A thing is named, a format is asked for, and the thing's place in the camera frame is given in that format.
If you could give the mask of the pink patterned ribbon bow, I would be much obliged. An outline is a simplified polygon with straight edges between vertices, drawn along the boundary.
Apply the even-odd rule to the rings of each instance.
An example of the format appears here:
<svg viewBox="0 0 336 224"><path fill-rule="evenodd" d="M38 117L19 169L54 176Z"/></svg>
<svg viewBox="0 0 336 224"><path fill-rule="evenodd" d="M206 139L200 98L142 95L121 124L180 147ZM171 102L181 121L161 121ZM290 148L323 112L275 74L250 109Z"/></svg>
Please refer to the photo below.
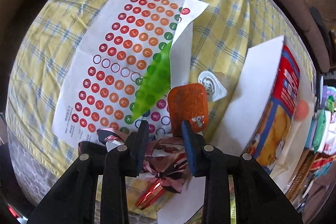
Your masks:
<svg viewBox="0 0 336 224"><path fill-rule="evenodd" d="M125 144L129 137L113 128L101 128L97 133L98 143L90 141L78 143L79 155L87 152L98 155L107 153ZM188 172L185 148L181 138L168 136L148 142L140 174L141 179L151 182L157 179L167 191L181 193Z"/></svg>

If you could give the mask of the wicker basket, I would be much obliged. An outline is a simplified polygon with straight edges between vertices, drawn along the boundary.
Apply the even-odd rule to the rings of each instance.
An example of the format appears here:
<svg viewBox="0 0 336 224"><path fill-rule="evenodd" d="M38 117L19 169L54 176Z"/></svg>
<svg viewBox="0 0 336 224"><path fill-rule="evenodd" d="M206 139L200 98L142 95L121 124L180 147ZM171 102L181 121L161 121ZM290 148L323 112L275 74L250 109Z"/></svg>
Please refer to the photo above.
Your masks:
<svg viewBox="0 0 336 224"><path fill-rule="evenodd" d="M293 202L297 197L299 190L302 188L302 184L305 181L311 166L313 165L317 154L305 150L298 162L297 167L294 170L294 175L292 180L289 183L289 189L286 191L286 197L290 202Z"/></svg>

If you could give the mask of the orange ball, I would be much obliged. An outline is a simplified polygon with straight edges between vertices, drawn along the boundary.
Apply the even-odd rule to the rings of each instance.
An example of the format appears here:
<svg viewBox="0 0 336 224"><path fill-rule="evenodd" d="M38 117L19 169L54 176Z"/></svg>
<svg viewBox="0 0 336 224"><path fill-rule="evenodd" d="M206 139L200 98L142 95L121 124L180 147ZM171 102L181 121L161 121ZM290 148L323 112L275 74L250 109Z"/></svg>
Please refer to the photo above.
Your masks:
<svg viewBox="0 0 336 224"><path fill-rule="evenodd" d="M309 114L309 105L305 100L300 100L295 108L294 120L303 121Z"/></svg>

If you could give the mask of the yellow plaid table cloth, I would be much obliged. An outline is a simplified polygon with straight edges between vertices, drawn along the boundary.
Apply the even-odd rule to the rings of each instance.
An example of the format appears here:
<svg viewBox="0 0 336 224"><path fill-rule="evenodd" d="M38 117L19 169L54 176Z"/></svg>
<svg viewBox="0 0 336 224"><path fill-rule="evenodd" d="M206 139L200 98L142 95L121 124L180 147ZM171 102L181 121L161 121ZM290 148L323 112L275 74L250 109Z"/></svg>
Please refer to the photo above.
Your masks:
<svg viewBox="0 0 336 224"><path fill-rule="evenodd" d="M52 120L76 48L106 1L48 0L21 39L5 117L14 172L33 205L77 158L77 150L52 133ZM274 1L201 1L208 7L194 22L191 80L210 70L236 83L248 48L280 35L294 46L308 79L315 79L301 37Z"/></svg>

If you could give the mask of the white foil lid cup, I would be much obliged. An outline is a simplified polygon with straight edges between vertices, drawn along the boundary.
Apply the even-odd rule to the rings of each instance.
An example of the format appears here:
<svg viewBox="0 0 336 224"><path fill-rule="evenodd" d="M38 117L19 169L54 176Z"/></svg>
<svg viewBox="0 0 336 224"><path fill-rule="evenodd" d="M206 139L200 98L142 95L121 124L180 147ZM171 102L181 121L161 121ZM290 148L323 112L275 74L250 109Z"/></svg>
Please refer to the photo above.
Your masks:
<svg viewBox="0 0 336 224"><path fill-rule="evenodd" d="M227 78L223 73L202 71L198 75L198 83L205 87L209 102L215 102L227 96Z"/></svg>

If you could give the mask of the colourful sticker sheet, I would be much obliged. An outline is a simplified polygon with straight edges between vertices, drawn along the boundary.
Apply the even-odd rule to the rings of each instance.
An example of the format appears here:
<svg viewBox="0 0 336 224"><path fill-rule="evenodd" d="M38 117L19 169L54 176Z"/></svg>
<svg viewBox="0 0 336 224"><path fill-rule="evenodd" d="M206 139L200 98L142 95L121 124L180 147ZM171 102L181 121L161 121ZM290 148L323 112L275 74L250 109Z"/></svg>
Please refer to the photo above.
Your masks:
<svg viewBox="0 0 336 224"><path fill-rule="evenodd" d="M108 0L88 28L63 81L53 133L71 147L98 141L97 131L124 133L149 123L152 140L171 135L162 96L139 118L132 117L142 78L173 41L185 0Z"/></svg>

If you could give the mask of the green sticker strip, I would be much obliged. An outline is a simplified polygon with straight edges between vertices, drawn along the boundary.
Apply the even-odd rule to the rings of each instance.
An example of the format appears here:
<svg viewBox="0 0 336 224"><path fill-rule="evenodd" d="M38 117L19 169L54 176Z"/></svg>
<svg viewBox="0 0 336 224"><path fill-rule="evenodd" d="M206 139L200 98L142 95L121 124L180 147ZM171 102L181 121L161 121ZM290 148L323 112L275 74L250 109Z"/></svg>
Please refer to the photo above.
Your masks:
<svg viewBox="0 0 336 224"><path fill-rule="evenodd" d="M142 78L138 91L135 93L135 102L132 110L132 120L150 110L171 87L170 50L172 42L154 55L152 63L148 66Z"/></svg>

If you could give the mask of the red yellow snack box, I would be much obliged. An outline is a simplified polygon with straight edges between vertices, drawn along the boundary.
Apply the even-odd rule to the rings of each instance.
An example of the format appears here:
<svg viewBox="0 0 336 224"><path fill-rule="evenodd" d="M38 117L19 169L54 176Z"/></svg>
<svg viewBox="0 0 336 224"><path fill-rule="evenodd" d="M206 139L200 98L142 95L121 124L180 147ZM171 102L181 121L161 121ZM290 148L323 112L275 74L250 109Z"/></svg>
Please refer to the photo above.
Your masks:
<svg viewBox="0 0 336 224"><path fill-rule="evenodd" d="M297 105L300 70L283 46L277 76L258 127L245 151L271 173L282 153Z"/></svg>

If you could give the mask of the white cardboard storage box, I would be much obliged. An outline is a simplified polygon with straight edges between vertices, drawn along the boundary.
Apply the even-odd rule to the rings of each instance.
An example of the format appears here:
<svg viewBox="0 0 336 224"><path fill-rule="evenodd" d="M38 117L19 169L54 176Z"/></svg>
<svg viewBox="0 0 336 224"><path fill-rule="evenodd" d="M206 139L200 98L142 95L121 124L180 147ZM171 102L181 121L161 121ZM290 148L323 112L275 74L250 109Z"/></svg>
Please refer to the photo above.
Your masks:
<svg viewBox="0 0 336 224"><path fill-rule="evenodd" d="M258 126L273 88L280 62L281 50L287 46L300 69L298 96L308 104L308 115L297 132L290 131L290 139L279 151L280 161L274 163L271 178L283 193L301 157L310 120L314 113L314 84L306 74L298 53L285 36L263 42L250 48L231 102L213 135L211 144L229 155L240 155Z"/></svg>

